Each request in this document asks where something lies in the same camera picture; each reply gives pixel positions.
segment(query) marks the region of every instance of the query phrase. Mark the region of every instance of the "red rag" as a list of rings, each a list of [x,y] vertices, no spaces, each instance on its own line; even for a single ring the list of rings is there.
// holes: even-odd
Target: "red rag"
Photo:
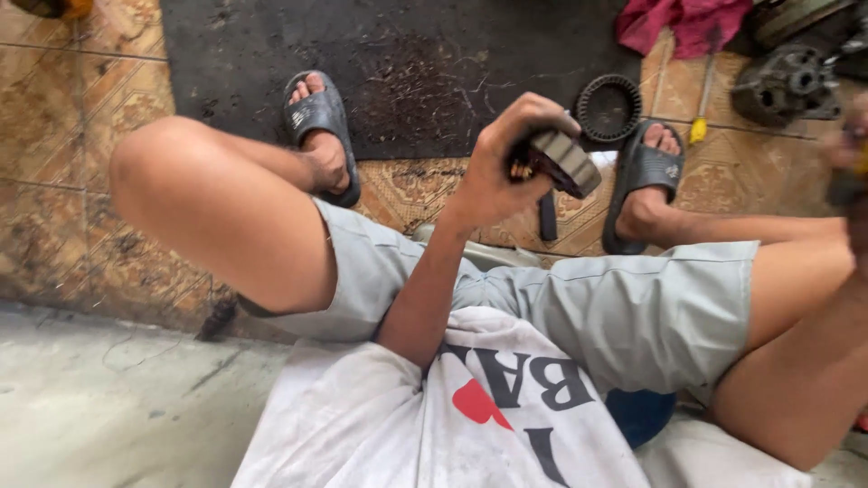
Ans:
[[[673,57],[699,57],[723,49],[752,7],[753,0],[630,0],[615,19],[615,34],[621,45],[647,56],[668,25],[675,35]]]

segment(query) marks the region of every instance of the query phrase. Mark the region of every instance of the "slide sandal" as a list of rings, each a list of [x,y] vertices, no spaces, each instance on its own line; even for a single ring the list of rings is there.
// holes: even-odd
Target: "slide sandal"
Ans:
[[[672,137],[681,148],[680,155],[670,155],[658,148],[642,143],[642,137],[653,124],[659,123],[672,132]],[[618,172],[615,175],[615,190],[608,206],[606,225],[602,230],[602,248],[609,254],[641,254],[648,247],[646,242],[626,241],[615,234],[615,222],[621,215],[621,206],[627,195],[639,188],[660,185],[667,189],[667,203],[672,203],[678,191],[681,171],[684,169],[684,141],[675,129],[665,122],[649,120],[641,123],[633,137],[624,145],[618,157]]]
[[[311,73],[317,73],[322,77],[325,90],[311,93],[291,105],[289,98],[293,95],[295,86]],[[314,70],[303,71],[294,76],[284,89],[283,116],[286,130],[296,148],[301,147],[305,135],[314,129],[327,130],[340,139],[346,155],[346,172],[350,176],[350,185],[340,195],[323,192],[317,196],[338,207],[349,208],[355,205],[362,194],[358,184],[356,158],[352,155],[352,147],[350,146],[350,132],[346,127],[344,102],[341,100],[340,93],[334,86],[332,79],[322,71]]]

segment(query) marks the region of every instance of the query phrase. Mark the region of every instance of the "man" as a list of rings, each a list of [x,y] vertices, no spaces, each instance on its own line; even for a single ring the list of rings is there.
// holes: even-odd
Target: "man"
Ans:
[[[677,168],[680,141],[650,123],[622,155],[616,186],[632,191],[613,201],[608,238],[667,253],[483,274],[461,258],[473,229],[550,186],[509,184],[509,149],[533,129],[576,135],[575,122],[540,96],[513,103],[479,136],[422,248],[308,196],[352,200],[336,98],[321,73],[293,80],[287,125],[299,150],[173,117],[112,157],[115,205],[133,225],[264,320],[355,342],[300,341],[236,486],[801,486],[868,404],[862,208],[849,227],[671,208],[674,183],[646,163]],[[831,157],[853,159],[842,141]],[[715,425],[682,422],[641,460],[597,394],[691,385],[717,385]]]

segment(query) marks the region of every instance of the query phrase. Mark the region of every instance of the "concrete floor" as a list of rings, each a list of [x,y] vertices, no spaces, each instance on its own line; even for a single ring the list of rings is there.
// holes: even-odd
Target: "concrete floor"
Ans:
[[[0,302],[0,486],[229,486],[287,353]],[[815,478],[868,487],[868,461]]]

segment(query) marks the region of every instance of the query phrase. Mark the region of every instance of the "knee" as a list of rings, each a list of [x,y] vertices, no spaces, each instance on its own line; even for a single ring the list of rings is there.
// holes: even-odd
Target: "knee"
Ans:
[[[207,136],[201,122],[171,115],[136,129],[115,146],[108,160],[108,185],[113,196],[135,195],[165,174],[177,151]]]

